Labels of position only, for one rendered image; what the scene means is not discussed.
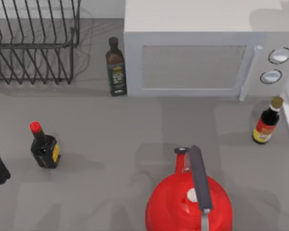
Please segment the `dark green oil bottle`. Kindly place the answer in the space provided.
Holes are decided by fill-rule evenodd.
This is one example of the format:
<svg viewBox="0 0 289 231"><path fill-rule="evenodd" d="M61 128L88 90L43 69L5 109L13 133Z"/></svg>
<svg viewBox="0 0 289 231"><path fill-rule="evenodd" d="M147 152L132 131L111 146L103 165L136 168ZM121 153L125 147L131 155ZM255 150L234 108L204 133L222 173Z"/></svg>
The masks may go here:
<svg viewBox="0 0 289 231"><path fill-rule="evenodd" d="M122 51L118 48L118 38L108 39L109 50L107 51L106 67L111 96L123 96L127 94L125 60Z"/></svg>

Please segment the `microwave door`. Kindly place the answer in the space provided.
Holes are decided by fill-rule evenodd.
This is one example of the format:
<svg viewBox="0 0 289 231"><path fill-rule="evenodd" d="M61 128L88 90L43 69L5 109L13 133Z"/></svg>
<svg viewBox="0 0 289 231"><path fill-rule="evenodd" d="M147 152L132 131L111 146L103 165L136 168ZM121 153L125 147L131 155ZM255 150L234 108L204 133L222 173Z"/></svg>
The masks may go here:
<svg viewBox="0 0 289 231"><path fill-rule="evenodd" d="M238 96L254 45L245 32L125 32L128 95Z"/></svg>

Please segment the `red kettle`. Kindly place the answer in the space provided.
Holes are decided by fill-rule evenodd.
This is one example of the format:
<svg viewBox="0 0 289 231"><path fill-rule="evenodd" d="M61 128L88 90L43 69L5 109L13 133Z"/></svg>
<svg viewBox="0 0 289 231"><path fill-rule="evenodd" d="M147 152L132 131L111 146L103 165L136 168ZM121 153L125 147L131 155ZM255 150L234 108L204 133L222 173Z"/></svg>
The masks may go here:
<svg viewBox="0 0 289 231"><path fill-rule="evenodd" d="M146 231L233 231L233 208L224 188L206 173L199 147L178 147L175 171L153 190Z"/></svg>

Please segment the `pale microwave oven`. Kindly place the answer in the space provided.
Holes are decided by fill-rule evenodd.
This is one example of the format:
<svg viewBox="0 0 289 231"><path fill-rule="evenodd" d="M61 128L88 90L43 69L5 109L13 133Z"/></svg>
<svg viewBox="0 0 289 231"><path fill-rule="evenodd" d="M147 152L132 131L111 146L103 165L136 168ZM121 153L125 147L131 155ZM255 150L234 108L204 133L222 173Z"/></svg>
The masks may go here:
<svg viewBox="0 0 289 231"><path fill-rule="evenodd" d="M289 48L289 0L126 0L125 32L245 32L253 49L263 46L246 97L280 95L289 77L289 59L268 61L271 51ZM263 84L261 74L275 69L282 78Z"/></svg>

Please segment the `red-capped dark sauce bottle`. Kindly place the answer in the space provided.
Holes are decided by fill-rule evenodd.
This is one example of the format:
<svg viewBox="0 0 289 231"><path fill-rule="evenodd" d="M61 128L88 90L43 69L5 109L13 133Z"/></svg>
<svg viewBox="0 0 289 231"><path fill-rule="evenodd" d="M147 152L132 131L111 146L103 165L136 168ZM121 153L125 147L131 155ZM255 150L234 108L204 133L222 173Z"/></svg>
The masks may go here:
<svg viewBox="0 0 289 231"><path fill-rule="evenodd" d="M55 169L60 161L60 147L56 138L46 135L38 121L30 123L30 130L33 134L31 152L41 168Z"/></svg>

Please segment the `gold-capped dark sauce bottle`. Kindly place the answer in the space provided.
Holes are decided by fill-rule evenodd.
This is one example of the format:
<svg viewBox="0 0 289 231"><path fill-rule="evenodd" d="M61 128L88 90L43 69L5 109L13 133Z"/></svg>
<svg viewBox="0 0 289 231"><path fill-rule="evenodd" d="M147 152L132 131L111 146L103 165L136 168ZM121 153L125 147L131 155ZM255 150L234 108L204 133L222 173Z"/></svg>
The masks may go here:
<svg viewBox="0 0 289 231"><path fill-rule="evenodd" d="M256 143L266 144L270 140L280 119L279 111L283 102L284 100L282 97L275 96L272 99L270 106L261 113L252 132L252 139Z"/></svg>

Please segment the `small microwave knob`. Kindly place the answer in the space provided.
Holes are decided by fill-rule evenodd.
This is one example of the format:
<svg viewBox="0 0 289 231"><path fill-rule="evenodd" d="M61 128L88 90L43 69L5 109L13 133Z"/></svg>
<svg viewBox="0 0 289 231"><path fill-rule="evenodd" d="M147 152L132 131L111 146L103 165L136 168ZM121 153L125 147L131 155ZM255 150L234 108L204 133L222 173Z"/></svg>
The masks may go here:
<svg viewBox="0 0 289 231"><path fill-rule="evenodd" d="M260 81L263 84L274 84L282 78L282 72L280 70L271 70L261 74Z"/></svg>

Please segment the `large microwave knob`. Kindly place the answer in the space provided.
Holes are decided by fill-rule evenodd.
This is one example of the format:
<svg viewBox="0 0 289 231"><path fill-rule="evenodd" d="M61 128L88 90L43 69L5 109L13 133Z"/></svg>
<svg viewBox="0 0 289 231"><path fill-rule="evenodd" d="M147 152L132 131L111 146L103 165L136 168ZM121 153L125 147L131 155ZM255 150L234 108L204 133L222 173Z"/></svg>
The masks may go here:
<svg viewBox="0 0 289 231"><path fill-rule="evenodd" d="M289 48L283 47L279 50L273 50L268 55L268 61L278 65L286 62L289 59Z"/></svg>

